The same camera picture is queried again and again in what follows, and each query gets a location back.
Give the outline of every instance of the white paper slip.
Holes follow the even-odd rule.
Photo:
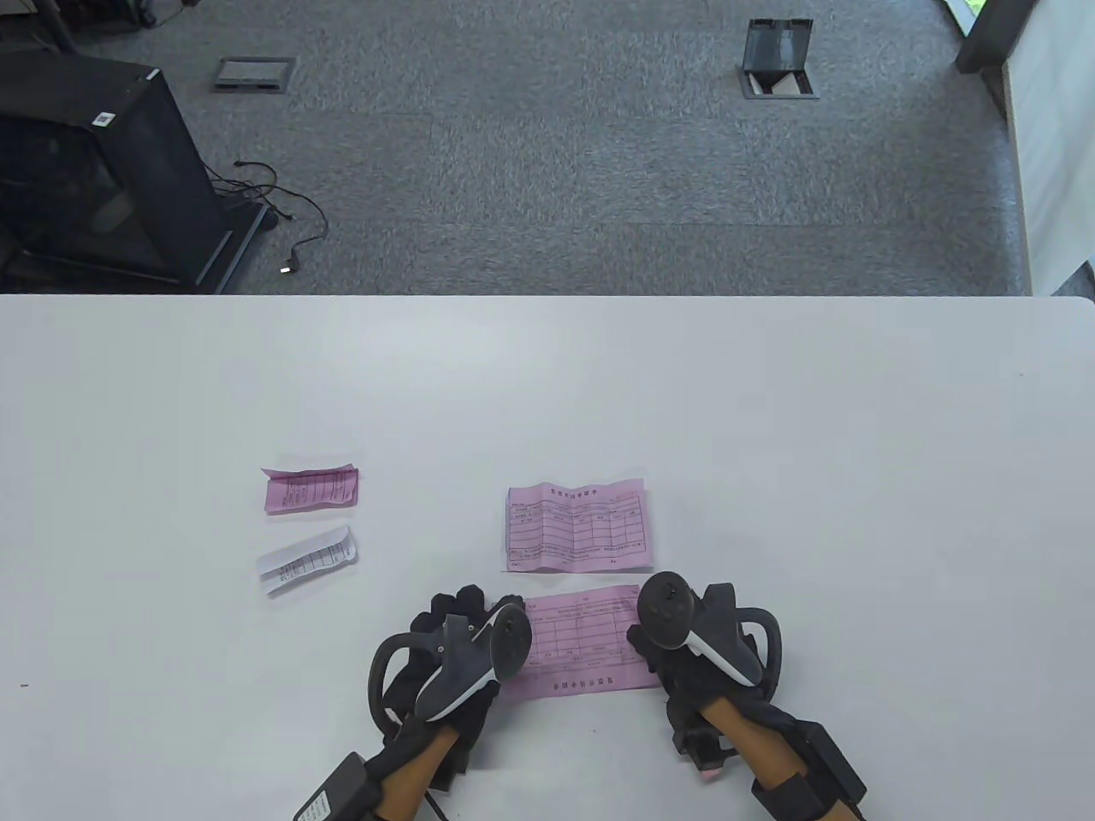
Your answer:
[[[354,534],[344,527],[267,553],[256,564],[263,592],[273,593],[298,579],[353,562],[356,556]]]
[[[784,74],[783,79],[772,86],[772,93],[776,96],[800,97],[803,95],[803,92],[798,88],[798,78],[795,77],[795,72],[788,71],[786,74]]]

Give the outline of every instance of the pink form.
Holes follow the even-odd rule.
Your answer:
[[[292,513],[357,505],[357,469],[351,464],[319,471],[270,471],[266,483],[266,512]]]
[[[638,585],[527,599],[532,649],[525,668],[503,685],[506,699],[658,686],[658,677],[627,644],[638,623]]]
[[[511,487],[506,497],[506,569],[597,573],[652,567],[643,479]]]

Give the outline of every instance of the cable plug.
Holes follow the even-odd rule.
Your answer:
[[[289,258],[286,259],[285,264],[281,266],[281,273],[296,274],[298,270],[300,270],[300,257],[297,256],[296,251],[290,251]]]

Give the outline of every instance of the controller thumbstick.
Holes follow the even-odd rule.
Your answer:
[[[638,592],[638,623],[658,647],[675,650],[692,632],[695,594],[678,574],[657,573]]]
[[[520,604],[505,604],[491,631],[491,667],[498,681],[512,679],[532,648],[532,625]]]

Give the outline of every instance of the wrist strap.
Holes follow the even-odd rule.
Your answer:
[[[754,778],[752,794],[775,821],[818,821],[840,800],[831,779],[815,772],[796,773],[775,789],[764,789]]]
[[[407,716],[393,739],[384,739],[384,749],[365,762],[369,777],[379,784],[400,767],[422,755],[437,737],[437,727],[415,716]]]

